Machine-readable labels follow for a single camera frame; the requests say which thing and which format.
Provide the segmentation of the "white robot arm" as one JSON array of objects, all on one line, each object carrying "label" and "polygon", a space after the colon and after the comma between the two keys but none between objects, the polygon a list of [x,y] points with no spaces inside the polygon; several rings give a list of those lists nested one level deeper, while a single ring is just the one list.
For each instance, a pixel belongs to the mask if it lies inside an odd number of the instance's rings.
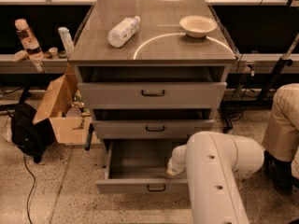
[{"label": "white robot arm", "polygon": [[249,224],[234,174],[253,174],[263,160],[251,138],[199,132],[173,149],[167,173],[186,174],[194,224]]}]

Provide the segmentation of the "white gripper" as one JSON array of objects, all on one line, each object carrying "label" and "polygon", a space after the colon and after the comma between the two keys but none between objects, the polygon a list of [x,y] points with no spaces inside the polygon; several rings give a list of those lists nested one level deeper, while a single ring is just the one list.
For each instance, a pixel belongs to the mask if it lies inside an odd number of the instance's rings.
[{"label": "white gripper", "polygon": [[182,173],[186,167],[186,150],[187,146],[175,147],[172,151],[172,156],[167,164],[166,173],[171,176]]}]

